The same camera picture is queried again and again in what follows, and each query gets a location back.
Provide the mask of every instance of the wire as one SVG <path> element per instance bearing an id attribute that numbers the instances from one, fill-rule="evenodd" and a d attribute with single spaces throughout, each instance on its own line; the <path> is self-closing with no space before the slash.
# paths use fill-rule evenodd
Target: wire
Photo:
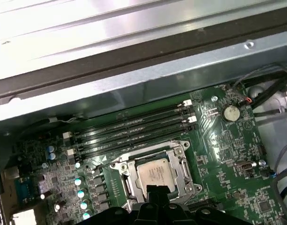
<path id="1" fill-rule="evenodd" d="M 274 166 L 274 171 L 277 173 L 277 169 L 279 166 L 279 163 L 282 159 L 282 157 L 284 156 L 284 154 L 287 152 L 287 145 L 283 147 L 283 149 L 280 151 L 278 158 L 276 160 L 275 166 Z"/>
<path id="2" fill-rule="evenodd" d="M 272 84 L 267 90 L 260 93 L 251 104 L 252 109 L 257 108 L 262 105 L 266 100 L 272 97 L 277 91 L 281 90 L 285 85 L 287 85 L 287 78 L 277 80 Z"/>
<path id="3" fill-rule="evenodd" d="M 278 190 L 278 181 L 282 180 L 283 178 L 287 177 L 287 169 L 279 173 L 272 181 L 271 188 L 276 195 L 276 200 L 280 203 L 283 211 L 287 214 L 287 206 L 284 204 L 283 199 Z"/>
<path id="4" fill-rule="evenodd" d="M 255 112 L 254 113 L 254 117 L 263 117 L 263 116 L 273 116 L 276 114 L 280 114 L 280 110 L 279 109 L 273 109 L 273 110 L 268 110 L 265 112 Z"/>
<path id="5" fill-rule="evenodd" d="M 23 131 L 21 131 L 17 135 L 17 140 L 19 140 L 21 137 L 23 137 L 31 129 L 43 126 L 45 124 L 56 123 L 56 122 L 71 123 L 71 122 L 73 122 L 75 120 L 78 120 L 77 117 L 71 117 L 70 119 L 65 120 L 66 118 L 67 118 L 67 116 L 65 116 L 65 117 L 62 117 L 62 116 L 60 116 L 60 117 L 50 117 L 50 118 L 43 119 L 43 120 L 37 121 L 35 123 L 32 123 L 32 124 L 28 125 L 27 127 L 25 127 L 23 129 Z"/>
<path id="6" fill-rule="evenodd" d="M 282 199 L 285 199 L 287 196 L 287 186 L 281 191 L 280 196 Z"/>
<path id="7" fill-rule="evenodd" d="M 276 65 L 276 64 L 275 64 L 275 63 L 272 63 L 272 64 L 265 65 L 265 66 L 263 66 L 263 67 L 260 67 L 260 68 L 258 68 L 258 69 L 255 69 L 255 70 L 249 72 L 248 74 L 246 74 L 246 75 L 242 76 L 241 78 L 239 78 L 239 79 L 233 84 L 232 89 L 234 89 L 240 82 L 242 82 L 243 80 L 247 79 L 249 76 L 252 76 L 252 75 L 254 75 L 254 74 L 257 73 L 257 72 L 259 72 L 259 71 L 261 71 L 261 70 L 263 70 L 263 69 L 272 67 L 272 66 L 274 66 L 274 65 Z"/>

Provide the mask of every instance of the green circuit board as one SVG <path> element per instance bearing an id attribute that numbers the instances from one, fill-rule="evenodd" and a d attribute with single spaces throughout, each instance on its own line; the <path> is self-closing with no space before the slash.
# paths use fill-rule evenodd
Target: green circuit board
<path id="1" fill-rule="evenodd" d="M 70 124 L 18 143 L 28 162 L 20 168 L 33 179 L 32 197 L 53 192 L 45 199 L 47 224 L 75 224 L 86 212 L 94 215 L 123 206 L 126 190 L 121 175 L 109 165 L 123 153 L 171 140 L 190 143 L 185 155 L 191 177 L 202 186 L 186 202 L 188 206 L 211 200 L 220 204 L 220 210 L 253 224 L 281 224 L 283 214 L 270 189 L 269 167 L 259 163 L 266 160 L 266 152 L 251 107 L 239 105 L 242 95 L 246 95 L 242 86 L 233 91 L 222 84 Z M 182 105 L 188 100 L 191 104 Z M 230 105 L 240 112 L 236 121 L 228 121 L 222 113 Z M 188 118 L 196 121 L 189 123 Z M 48 146 L 54 146 L 56 159 L 49 159 Z M 251 168 L 242 169 L 247 162 Z M 76 186 L 78 178 L 82 183 Z M 77 196 L 80 190 L 85 192 L 83 198 Z M 85 210 L 80 208 L 84 199 Z M 66 204 L 56 212 L 59 201 Z"/>

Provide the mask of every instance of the motherboard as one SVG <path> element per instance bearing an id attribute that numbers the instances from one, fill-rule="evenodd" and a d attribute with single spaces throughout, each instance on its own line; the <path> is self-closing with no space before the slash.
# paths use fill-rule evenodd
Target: motherboard
<path id="1" fill-rule="evenodd" d="M 165 185 L 170 201 L 192 212 L 209 206 L 280 225 L 266 151 L 243 96 L 243 86 L 222 84 L 20 141 L 18 204 L 43 204 L 42 224 L 73 225 L 113 206 L 131 211 L 146 200 L 147 185 Z"/>

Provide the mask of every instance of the gray cable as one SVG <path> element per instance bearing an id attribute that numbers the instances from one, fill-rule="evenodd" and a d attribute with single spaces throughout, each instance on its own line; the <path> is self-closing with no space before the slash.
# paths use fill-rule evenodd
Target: gray cable
<path id="1" fill-rule="evenodd" d="M 280 151 L 278 158 L 276 160 L 275 166 L 274 166 L 274 172 L 277 172 L 279 163 L 282 159 L 282 157 L 284 156 L 284 154 L 287 152 L 287 145 L 283 147 L 283 149 Z"/>
<path id="2" fill-rule="evenodd" d="M 287 169 L 285 169 L 284 171 L 282 171 L 281 173 L 279 173 L 272 181 L 271 183 L 271 188 L 273 190 L 273 192 L 276 195 L 276 199 L 277 201 L 280 203 L 285 215 L 287 216 L 287 206 L 285 205 L 285 203 L 283 202 L 283 199 L 279 193 L 278 190 L 278 181 L 282 180 L 283 178 L 287 177 Z"/>
<path id="3" fill-rule="evenodd" d="M 233 84 L 232 89 L 234 89 L 240 82 L 242 82 L 243 80 L 247 79 L 249 76 L 252 76 L 252 75 L 254 75 L 254 74 L 257 73 L 257 72 L 259 72 L 259 71 L 261 71 L 261 70 L 263 70 L 263 69 L 272 67 L 272 66 L 274 66 L 274 65 L 276 65 L 276 63 L 272 63 L 272 64 L 269 64 L 269 65 L 265 65 L 265 66 L 263 66 L 263 67 L 261 67 L 261 68 L 258 68 L 258 69 L 255 69 L 255 70 L 249 72 L 248 74 L 246 74 L 246 75 L 242 76 L 241 78 L 239 78 L 239 79 Z"/>
<path id="4" fill-rule="evenodd" d="M 266 69 L 266 68 L 269 68 L 269 67 L 273 67 L 273 66 L 278 66 L 278 67 L 280 67 L 284 72 L 287 73 L 287 68 L 286 68 L 286 67 L 284 67 L 284 66 L 281 65 L 280 63 L 274 62 L 274 63 L 268 64 L 268 65 L 265 65 L 265 66 L 263 66 L 263 67 L 260 67 L 260 68 L 258 68 L 258 69 L 255 69 L 255 70 L 249 72 L 248 74 L 244 75 L 243 77 L 239 78 L 239 79 L 233 84 L 232 89 L 234 89 L 240 82 L 242 82 L 243 80 L 247 79 L 249 76 L 252 76 L 252 75 L 254 75 L 255 73 L 257 73 L 257 72 L 259 72 L 259 71 L 261 71 L 261 70 L 263 70 L 263 69 Z"/>

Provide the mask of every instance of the cpu socket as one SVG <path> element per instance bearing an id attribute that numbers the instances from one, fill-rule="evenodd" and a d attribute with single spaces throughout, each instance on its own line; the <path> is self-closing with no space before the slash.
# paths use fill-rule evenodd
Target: cpu socket
<path id="1" fill-rule="evenodd" d="M 127 203 L 143 203 L 147 185 L 168 186 L 171 202 L 183 203 L 197 195 L 202 186 L 194 184 L 185 157 L 187 141 L 169 141 L 122 154 L 113 160 L 111 169 L 118 170 Z"/>

